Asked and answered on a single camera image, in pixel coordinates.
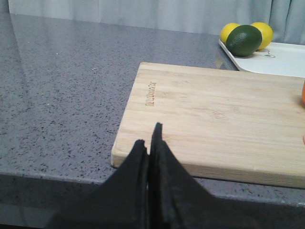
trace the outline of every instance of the bamboo cutting board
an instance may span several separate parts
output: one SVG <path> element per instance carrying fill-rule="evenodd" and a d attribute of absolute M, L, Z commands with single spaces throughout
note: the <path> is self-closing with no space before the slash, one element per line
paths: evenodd
<path fill-rule="evenodd" d="M 156 122 L 190 174 L 305 188 L 304 78 L 141 63 L 113 148 L 118 167 Z"/>

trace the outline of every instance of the green lime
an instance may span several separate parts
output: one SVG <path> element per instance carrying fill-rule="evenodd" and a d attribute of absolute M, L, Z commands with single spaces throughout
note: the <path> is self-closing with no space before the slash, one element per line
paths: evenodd
<path fill-rule="evenodd" d="M 261 32 L 252 25 L 240 25 L 229 34 L 226 47 L 234 56 L 252 54 L 262 43 Z"/>

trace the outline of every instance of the speckled quartz countertop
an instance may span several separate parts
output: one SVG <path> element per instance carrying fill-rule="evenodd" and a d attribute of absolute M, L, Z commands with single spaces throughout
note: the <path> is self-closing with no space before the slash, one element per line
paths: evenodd
<path fill-rule="evenodd" d="M 140 62 L 236 70 L 213 35 L 8 13 L 0 29 L 0 224 L 43 227 L 115 171 Z M 304 228 L 305 190 L 196 180 L 262 228 Z"/>

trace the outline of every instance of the white tray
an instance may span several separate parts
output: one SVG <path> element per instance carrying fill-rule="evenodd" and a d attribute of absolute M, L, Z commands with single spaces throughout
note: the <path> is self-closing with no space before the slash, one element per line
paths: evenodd
<path fill-rule="evenodd" d="M 305 45 L 272 42 L 247 57 L 236 57 L 218 42 L 240 71 L 305 78 Z"/>

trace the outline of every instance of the yellow lemon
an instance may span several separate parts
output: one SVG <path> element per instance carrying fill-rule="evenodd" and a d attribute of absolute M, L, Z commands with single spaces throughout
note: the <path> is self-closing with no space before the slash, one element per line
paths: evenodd
<path fill-rule="evenodd" d="M 252 26 L 256 27 L 262 33 L 262 43 L 258 47 L 258 50 L 264 49 L 267 47 L 273 38 L 273 30 L 270 25 L 264 22 L 254 22 L 251 24 Z"/>
<path fill-rule="evenodd" d="M 232 32 L 233 29 L 235 29 L 237 26 L 240 26 L 240 24 L 237 23 L 229 23 L 226 24 L 223 29 L 220 32 L 220 40 L 225 44 L 227 41 L 227 38 L 229 34 Z"/>

